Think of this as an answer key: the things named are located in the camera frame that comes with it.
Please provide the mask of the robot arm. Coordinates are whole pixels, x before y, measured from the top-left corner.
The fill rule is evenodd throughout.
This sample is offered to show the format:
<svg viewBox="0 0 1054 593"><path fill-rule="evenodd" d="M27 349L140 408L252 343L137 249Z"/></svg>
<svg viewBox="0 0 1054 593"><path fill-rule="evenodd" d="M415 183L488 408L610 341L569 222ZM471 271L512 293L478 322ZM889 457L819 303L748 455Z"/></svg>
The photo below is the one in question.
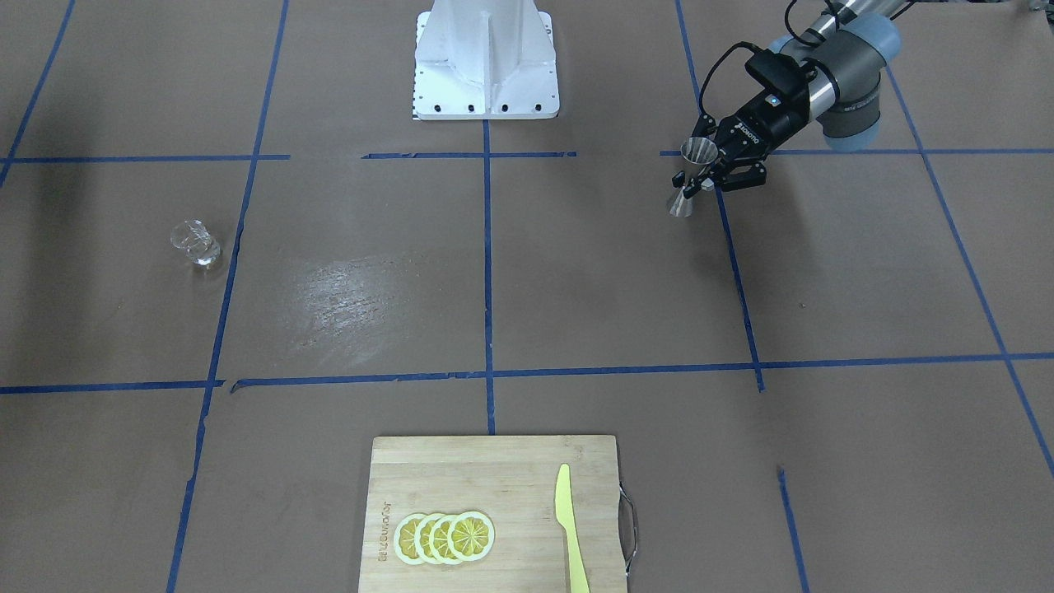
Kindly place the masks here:
<svg viewBox="0 0 1054 593"><path fill-rule="evenodd" d="M882 72L902 48L895 21L907 8L907 1L828 1L807 29L787 29L767 48L742 44L760 91L723 118L701 110L671 179L675 199L764 184L769 155L812 123L836 152L866 149L880 129Z"/></svg>

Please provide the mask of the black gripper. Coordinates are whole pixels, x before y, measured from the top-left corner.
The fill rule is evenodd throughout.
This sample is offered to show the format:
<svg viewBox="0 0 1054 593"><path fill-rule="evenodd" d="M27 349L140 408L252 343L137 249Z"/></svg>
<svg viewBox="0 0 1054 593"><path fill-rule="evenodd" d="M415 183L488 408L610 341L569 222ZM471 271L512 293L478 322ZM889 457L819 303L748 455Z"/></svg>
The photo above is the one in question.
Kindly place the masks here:
<svg viewBox="0 0 1054 593"><path fill-rule="evenodd" d="M759 162L726 172L713 172L709 165L690 166L683 172L683 198L690 200L701 192L733 192L764 185L767 165L761 159L805 129L811 120L807 82L795 88L764 87L741 108L723 117L718 129L711 115L700 113L690 135L690 157L713 157L718 147L719 161Z"/></svg>

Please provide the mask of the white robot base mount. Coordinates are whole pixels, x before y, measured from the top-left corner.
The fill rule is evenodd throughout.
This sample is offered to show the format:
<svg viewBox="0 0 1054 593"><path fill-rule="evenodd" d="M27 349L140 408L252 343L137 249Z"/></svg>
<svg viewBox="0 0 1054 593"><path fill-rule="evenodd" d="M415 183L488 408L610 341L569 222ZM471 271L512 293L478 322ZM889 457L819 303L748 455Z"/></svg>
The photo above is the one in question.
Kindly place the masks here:
<svg viewBox="0 0 1054 593"><path fill-rule="evenodd" d="M436 1L417 16L416 120L557 118L557 40L534 1Z"/></svg>

